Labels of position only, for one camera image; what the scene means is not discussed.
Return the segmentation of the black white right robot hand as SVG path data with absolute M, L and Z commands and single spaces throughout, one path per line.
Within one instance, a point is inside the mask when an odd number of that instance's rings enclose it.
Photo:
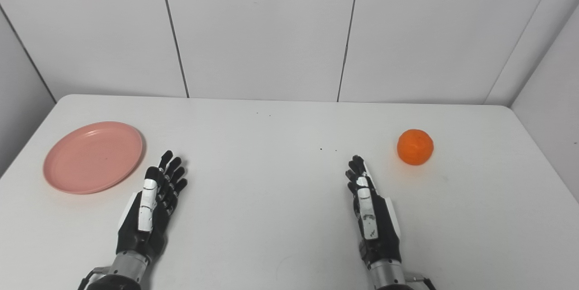
M 361 234 L 362 261 L 368 268 L 382 260 L 401 262 L 400 239 L 387 201 L 378 194 L 364 159 L 354 155 L 345 175 L 349 179 L 347 187 L 353 195 L 353 210 Z

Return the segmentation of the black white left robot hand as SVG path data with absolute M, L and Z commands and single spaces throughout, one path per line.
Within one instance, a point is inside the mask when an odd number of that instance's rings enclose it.
M 167 229 L 180 193 L 188 185 L 182 158 L 167 150 L 157 166 L 150 166 L 142 189 L 128 203 L 118 230 L 116 253 L 135 252 L 147 263 L 165 250 Z

